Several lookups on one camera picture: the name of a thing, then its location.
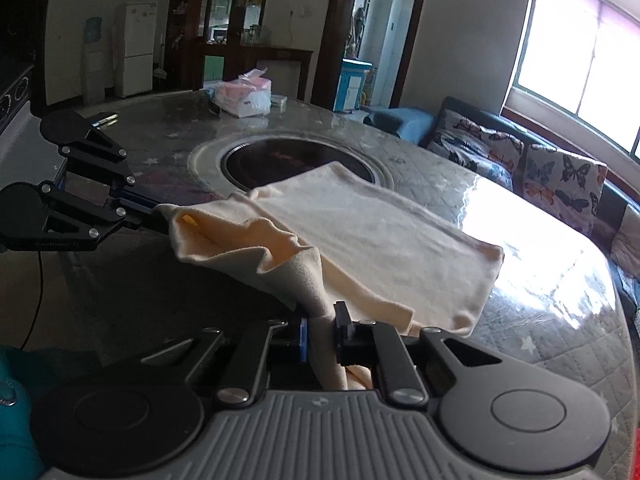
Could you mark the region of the cream beige garment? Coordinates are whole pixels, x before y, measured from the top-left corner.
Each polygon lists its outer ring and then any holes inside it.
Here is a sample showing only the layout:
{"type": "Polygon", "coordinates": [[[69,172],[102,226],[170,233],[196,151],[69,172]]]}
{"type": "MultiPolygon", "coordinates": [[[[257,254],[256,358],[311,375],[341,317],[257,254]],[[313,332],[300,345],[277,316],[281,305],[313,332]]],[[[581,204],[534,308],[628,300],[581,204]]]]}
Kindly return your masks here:
{"type": "Polygon", "coordinates": [[[403,335],[426,326],[469,335],[504,257],[501,247],[337,162],[225,200],[163,204],[160,213],[178,260],[306,311],[311,366],[329,390],[372,385],[364,367],[337,363],[337,301],[354,320],[403,335]]]}

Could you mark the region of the teal cloth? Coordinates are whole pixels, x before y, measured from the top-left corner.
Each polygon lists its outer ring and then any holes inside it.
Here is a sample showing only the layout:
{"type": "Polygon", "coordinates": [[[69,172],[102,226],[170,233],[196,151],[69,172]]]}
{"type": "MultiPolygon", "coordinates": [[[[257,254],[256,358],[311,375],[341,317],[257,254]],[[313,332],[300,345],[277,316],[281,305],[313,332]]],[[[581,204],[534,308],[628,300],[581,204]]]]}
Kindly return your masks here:
{"type": "Polygon", "coordinates": [[[1,478],[39,479],[43,466],[30,431],[32,402],[1,349],[1,478]]]}

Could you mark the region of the white refrigerator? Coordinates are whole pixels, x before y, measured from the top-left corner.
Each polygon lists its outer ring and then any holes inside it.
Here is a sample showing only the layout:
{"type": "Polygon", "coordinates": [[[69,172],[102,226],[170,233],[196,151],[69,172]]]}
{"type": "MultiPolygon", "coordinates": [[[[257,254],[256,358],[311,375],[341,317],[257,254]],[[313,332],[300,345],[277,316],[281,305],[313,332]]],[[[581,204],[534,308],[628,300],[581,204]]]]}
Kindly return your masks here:
{"type": "Polygon", "coordinates": [[[152,90],[157,2],[121,4],[115,14],[114,88],[128,98],[152,90]]]}

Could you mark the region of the round black table stove recess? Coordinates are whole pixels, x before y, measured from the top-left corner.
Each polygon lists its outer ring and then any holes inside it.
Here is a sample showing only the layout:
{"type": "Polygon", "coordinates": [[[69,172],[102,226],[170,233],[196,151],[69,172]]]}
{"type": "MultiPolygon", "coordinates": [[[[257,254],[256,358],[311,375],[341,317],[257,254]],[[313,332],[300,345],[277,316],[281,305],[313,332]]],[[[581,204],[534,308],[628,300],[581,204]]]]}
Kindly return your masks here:
{"type": "Polygon", "coordinates": [[[203,143],[190,153],[188,169],[204,190],[217,197],[247,193],[338,162],[357,177],[382,188],[395,182],[382,162],[358,148],[291,130],[232,136],[203,143]]]}

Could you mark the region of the dark wooden cabinet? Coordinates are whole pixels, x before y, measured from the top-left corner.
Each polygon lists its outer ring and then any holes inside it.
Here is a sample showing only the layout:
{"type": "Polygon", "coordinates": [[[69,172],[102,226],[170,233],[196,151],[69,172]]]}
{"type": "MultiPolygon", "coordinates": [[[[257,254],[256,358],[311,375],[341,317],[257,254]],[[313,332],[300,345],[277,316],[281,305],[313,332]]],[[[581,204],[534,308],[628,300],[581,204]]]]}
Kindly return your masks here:
{"type": "Polygon", "coordinates": [[[169,0],[162,71],[168,90],[196,90],[232,79],[261,62],[298,66],[294,96],[305,99],[311,52],[266,39],[266,0],[169,0]]]}

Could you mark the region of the pink tissue pack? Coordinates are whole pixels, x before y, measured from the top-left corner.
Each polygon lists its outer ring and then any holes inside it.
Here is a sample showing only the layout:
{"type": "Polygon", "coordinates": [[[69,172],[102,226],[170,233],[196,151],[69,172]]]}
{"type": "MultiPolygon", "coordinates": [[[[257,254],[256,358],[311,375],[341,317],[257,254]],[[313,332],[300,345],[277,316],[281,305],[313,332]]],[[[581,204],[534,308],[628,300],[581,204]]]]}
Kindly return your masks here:
{"type": "Polygon", "coordinates": [[[214,102],[236,118],[265,115],[271,108],[271,80],[254,68],[232,81],[213,84],[214,102]]]}

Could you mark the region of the butterfly print cushion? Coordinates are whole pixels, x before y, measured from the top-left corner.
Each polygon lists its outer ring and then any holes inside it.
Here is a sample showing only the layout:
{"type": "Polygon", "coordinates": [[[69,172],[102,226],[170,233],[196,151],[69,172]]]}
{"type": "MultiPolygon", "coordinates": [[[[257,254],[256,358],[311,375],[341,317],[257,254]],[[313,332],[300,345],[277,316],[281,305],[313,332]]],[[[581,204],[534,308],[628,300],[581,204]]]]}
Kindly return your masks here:
{"type": "Polygon", "coordinates": [[[525,144],[511,133],[444,110],[426,149],[512,191],[525,144]]]}
{"type": "Polygon", "coordinates": [[[532,144],[526,152],[523,197],[572,229],[589,235],[607,175],[604,162],[532,144]]]}

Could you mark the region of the blue corner sofa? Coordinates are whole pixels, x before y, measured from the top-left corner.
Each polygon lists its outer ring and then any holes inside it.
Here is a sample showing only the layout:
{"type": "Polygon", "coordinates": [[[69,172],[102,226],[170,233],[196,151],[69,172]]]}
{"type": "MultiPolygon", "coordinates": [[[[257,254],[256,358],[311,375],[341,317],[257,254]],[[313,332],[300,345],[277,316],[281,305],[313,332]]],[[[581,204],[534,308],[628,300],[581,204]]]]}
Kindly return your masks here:
{"type": "MultiPolygon", "coordinates": [[[[523,172],[527,149],[532,144],[541,144],[564,150],[558,144],[538,136],[509,119],[485,112],[453,96],[447,96],[442,101],[437,114],[431,114],[416,107],[372,110],[363,119],[363,123],[426,150],[427,143],[431,140],[444,110],[453,110],[483,127],[511,133],[525,144],[525,152],[518,163],[518,169],[515,170],[511,191],[521,198],[524,198],[523,172]]],[[[614,185],[609,171],[603,185],[596,221],[591,233],[585,236],[589,237],[608,258],[612,280],[620,296],[627,321],[637,325],[639,323],[639,202],[614,185]]]]}

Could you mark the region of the blue white small cabinet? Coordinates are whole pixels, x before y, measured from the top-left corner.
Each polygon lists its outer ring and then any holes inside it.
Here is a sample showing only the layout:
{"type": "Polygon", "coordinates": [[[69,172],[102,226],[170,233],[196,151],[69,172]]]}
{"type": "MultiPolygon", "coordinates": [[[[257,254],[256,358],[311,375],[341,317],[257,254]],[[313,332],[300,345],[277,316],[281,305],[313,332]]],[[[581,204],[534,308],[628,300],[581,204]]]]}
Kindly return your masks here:
{"type": "Polygon", "coordinates": [[[343,58],[334,100],[334,112],[350,113],[360,109],[364,83],[373,65],[356,58],[343,58]]]}

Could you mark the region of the window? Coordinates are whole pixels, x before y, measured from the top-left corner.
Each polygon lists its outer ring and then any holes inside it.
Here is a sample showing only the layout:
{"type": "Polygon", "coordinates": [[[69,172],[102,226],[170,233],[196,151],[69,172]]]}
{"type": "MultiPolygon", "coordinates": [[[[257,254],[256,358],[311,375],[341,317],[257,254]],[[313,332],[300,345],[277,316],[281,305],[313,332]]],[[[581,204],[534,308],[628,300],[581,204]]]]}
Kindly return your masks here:
{"type": "Polygon", "coordinates": [[[639,22],[605,0],[533,0],[515,87],[639,157],[639,22]]]}

